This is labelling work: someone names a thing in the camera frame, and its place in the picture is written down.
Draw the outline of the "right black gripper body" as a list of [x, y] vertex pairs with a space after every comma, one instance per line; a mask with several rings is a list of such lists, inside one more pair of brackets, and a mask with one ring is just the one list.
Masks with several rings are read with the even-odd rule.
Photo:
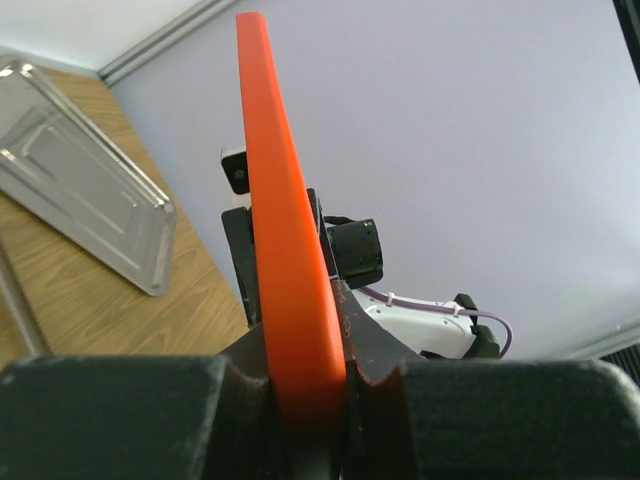
[[339, 278], [339, 272], [333, 255], [331, 240], [329, 238], [327, 227], [325, 225], [324, 217], [322, 214], [320, 199], [313, 188], [308, 188], [306, 192], [311, 206], [312, 216], [320, 243], [322, 258], [328, 272], [328, 277], [330, 280], [336, 280]]

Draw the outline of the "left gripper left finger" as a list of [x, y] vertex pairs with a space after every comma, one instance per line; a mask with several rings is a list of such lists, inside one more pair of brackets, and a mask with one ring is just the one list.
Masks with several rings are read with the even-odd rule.
[[264, 336], [216, 355], [46, 355], [1, 373], [5, 479], [281, 479]]

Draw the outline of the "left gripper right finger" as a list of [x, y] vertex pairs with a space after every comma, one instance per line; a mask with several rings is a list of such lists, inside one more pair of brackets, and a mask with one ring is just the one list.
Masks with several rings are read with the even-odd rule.
[[332, 284], [346, 479], [635, 479], [639, 390], [598, 361], [428, 360]]

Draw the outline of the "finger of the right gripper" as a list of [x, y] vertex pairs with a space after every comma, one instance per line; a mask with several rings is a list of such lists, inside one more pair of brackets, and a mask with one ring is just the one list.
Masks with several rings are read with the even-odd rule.
[[251, 209], [237, 207], [222, 213], [221, 220], [229, 245], [249, 328], [262, 321]]

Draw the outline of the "orange box lid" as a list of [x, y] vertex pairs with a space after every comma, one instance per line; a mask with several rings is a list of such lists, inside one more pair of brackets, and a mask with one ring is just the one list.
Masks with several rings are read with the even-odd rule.
[[336, 442], [347, 411], [337, 309], [265, 17], [236, 17], [257, 277], [270, 377], [295, 443]]

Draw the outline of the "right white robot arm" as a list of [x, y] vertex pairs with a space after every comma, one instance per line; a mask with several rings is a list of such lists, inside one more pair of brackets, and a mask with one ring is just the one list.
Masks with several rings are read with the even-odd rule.
[[427, 359], [501, 359], [513, 330], [504, 319], [482, 313], [473, 299], [430, 302], [382, 293], [371, 287], [383, 276], [383, 256], [372, 219], [322, 213], [315, 191], [307, 191], [331, 277], [344, 280], [358, 305], [382, 328]]

